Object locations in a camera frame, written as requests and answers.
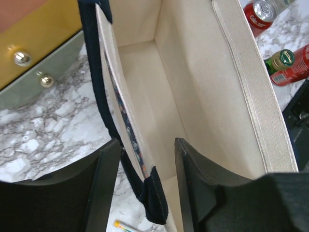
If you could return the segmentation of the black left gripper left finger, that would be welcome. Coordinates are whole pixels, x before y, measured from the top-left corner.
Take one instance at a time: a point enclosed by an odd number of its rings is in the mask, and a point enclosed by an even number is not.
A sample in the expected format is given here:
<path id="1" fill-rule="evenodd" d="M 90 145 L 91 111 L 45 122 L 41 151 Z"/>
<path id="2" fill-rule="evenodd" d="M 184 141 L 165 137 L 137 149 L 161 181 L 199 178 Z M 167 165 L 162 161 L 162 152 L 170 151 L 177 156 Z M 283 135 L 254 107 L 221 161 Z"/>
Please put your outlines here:
<path id="1" fill-rule="evenodd" d="M 120 155 L 120 143 L 113 139 L 36 180 L 1 182 L 1 231 L 105 231 Z"/>

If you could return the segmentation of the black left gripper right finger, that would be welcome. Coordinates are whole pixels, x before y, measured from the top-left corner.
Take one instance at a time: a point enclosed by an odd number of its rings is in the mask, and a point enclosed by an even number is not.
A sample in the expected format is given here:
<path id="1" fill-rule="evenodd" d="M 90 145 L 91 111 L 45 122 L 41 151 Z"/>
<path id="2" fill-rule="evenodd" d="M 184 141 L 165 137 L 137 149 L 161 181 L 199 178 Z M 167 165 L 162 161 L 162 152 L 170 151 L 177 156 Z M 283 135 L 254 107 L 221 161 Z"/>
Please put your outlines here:
<path id="1" fill-rule="evenodd" d="M 309 175 L 271 173 L 250 180 L 175 139 L 175 162 L 186 232 L 306 232 Z"/>

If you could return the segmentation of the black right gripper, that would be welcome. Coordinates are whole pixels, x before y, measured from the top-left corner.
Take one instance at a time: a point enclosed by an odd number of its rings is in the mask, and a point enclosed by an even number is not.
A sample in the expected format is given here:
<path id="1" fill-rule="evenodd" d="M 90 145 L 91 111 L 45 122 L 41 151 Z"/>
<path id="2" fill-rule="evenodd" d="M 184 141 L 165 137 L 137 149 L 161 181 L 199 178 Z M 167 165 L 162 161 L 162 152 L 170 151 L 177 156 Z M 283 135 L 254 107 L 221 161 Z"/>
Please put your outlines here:
<path id="1" fill-rule="evenodd" d="M 283 111 L 298 170 L 309 171 L 309 81 L 306 80 Z"/>

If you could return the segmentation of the red cola can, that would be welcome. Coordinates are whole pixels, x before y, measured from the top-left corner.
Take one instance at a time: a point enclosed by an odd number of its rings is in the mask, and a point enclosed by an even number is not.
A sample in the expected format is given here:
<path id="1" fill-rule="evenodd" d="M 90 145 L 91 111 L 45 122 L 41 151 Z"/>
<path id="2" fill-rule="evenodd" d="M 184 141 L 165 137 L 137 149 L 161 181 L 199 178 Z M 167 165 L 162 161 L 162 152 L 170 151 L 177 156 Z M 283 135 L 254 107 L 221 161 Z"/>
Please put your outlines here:
<path id="1" fill-rule="evenodd" d="M 278 71 L 271 75 L 272 83 L 282 87 L 309 77 L 309 45 L 294 52 L 295 62 L 284 71 Z"/>
<path id="2" fill-rule="evenodd" d="M 272 26 L 279 13 L 274 0 L 252 0 L 243 11 L 255 38 Z"/>

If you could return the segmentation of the green glass bottle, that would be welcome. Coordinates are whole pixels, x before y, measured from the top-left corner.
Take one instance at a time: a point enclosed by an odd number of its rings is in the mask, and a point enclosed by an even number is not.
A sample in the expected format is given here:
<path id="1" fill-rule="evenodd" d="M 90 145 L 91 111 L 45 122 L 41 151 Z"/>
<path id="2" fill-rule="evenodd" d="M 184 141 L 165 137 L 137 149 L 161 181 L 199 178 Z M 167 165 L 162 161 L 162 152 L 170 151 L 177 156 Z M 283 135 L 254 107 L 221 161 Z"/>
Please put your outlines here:
<path id="1" fill-rule="evenodd" d="M 295 55 L 289 49 L 283 49 L 274 53 L 271 57 L 264 59 L 269 76 L 278 71 L 284 71 L 295 62 Z"/>

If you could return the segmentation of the cream canvas tote bag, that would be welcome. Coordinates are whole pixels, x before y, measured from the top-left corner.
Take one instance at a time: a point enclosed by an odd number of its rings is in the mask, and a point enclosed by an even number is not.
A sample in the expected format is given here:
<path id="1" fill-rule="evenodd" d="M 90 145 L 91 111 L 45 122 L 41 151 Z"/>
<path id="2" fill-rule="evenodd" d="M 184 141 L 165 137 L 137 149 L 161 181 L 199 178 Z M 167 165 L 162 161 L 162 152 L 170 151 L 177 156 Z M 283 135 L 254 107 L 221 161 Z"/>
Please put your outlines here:
<path id="1" fill-rule="evenodd" d="M 179 138 L 239 178 L 298 172 L 238 0 L 78 4 L 98 109 L 149 221 L 184 230 Z"/>

